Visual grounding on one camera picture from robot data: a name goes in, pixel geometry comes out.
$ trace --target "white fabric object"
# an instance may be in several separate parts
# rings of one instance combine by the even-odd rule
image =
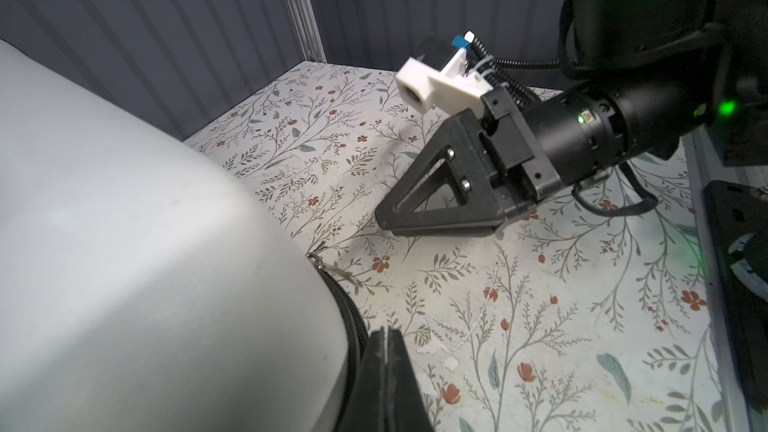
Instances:
[[[339,309],[250,192],[2,41],[0,119],[0,430],[332,428]]]

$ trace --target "green led light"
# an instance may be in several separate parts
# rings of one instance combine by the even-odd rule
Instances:
[[[736,110],[736,101],[727,100],[720,103],[720,117],[730,117]]]

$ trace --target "floral patterned surface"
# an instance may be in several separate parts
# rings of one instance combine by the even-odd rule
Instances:
[[[370,328],[400,329],[437,430],[724,430],[683,151],[634,160],[661,200],[642,217],[563,191],[495,237],[383,232],[375,206],[444,117],[392,72],[302,62],[187,144],[344,271]],[[588,197],[634,194],[613,174]]]

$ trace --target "leaf print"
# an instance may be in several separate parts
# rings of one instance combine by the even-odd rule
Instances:
[[[650,155],[648,155],[647,153],[645,153],[645,154],[639,154],[639,155],[638,155],[637,157],[635,157],[635,158],[636,158],[636,159],[638,159],[638,160],[642,160],[643,162],[648,162],[649,164],[654,164],[654,165],[656,165],[656,166],[658,166],[658,165],[659,165],[659,163],[658,163],[658,162],[656,162],[656,161],[655,161],[655,160],[654,160],[654,159],[653,159],[653,158],[652,158]]]
[[[672,347],[674,347],[674,350],[677,350],[678,352],[680,352],[680,355],[682,355],[683,357],[690,358],[690,356],[686,354],[685,350],[681,346],[674,344]]]
[[[496,350],[493,351],[491,364],[488,366],[488,380],[491,382],[491,388],[494,390],[502,386],[502,380],[498,377],[498,363],[496,362]]]
[[[627,374],[624,372],[624,368],[621,367],[619,360],[611,354],[598,354],[596,359],[600,366],[613,376],[616,385],[618,385],[621,391],[624,392],[628,404],[632,398],[632,385],[627,378]]]
[[[715,422],[720,421],[720,418],[723,417],[723,401],[718,400],[714,404],[712,404],[712,411],[710,412],[712,414],[712,420]]]
[[[693,238],[698,238],[699,233],[696,231],[696,227],[693,226],[683,226],[682,224],[675,224],[675,227],[682,232],[683,234],[689,235]]]
[[[475,429],[463,418],[458,418],[458,429],[460,432],[475,432]]]
[[[706,429],[706,432],[713,432],[712,424],[710,424],[710,420],[706,418],[706,414],[698,405],[696,406],[696,412],[699,413],[699,418],[701,419],[701,423],[704,424],[704,428]]]
[[[264,167],[264,168],[272,168],[272,167],[276,166],[277,164],[279,164],[279,163],[281,163],[281,162],[283,162],[285,160],[288,160],[289,158],[290,157],[286,157],[286,158],[281,158],[280,160],[275,160],[274,162],[272,162],[271,164],[269,164],[267,167]]]

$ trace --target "black cable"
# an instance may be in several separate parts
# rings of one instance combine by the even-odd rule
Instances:
[[[477,62],[485,59],[485,57],[488,56],[488,51],[485,49],[485,46],[477,37],[475,37],[475,39],[472,40],[471,43],[469,43],[469,47],[470,47],[470,50],[473,52],[473,55],[477,58],[475,60],[475,57],[473,57],[472,60],[469,61],[469,63],[472,64],[472,66],[474,66]],[[536,92],[534,92],[530,87],[526,87],[520,82],[516,81],[504,69],[500,67],[497,68],[495,57],[490,62],[491,63],[489,65],[494,69],[494,71],[486,74],[485,79],[492,86],[499,86],[502,83],[506,82],[508,84],[507,89],[514,100],[514,103],[518,106],[520,110],[527,109],[533,104],[542,101],[541,99],[539,99]]]
[[[560,68],[559,60],[512,60],[496,57],[496,65],[503,69],[514,70],[556,70]]]
[[[586,208],[596,216],[601,217],[639,216],[641,214],[645,214],[646,212],[650,212],[659,205],[658,197],[648,192],[648,190],[643,187],[642,184],[640,184],[640,181],[634,172],[632,172],[632,168],[629,166],[628,162],[622,162],[619,164],[619,170],[621,170],[621,173],[623,173],[624,177],[627,178],[629,184],[632,186],[632,189],[634,189],[634,191],[640,196],[639,202],[612,210],[603,210],[593,206],[584,197],[582,197],[581,189],[578,187],[578,185],[573,187],[573,190],[571,190],[571,195],[582,207]]]

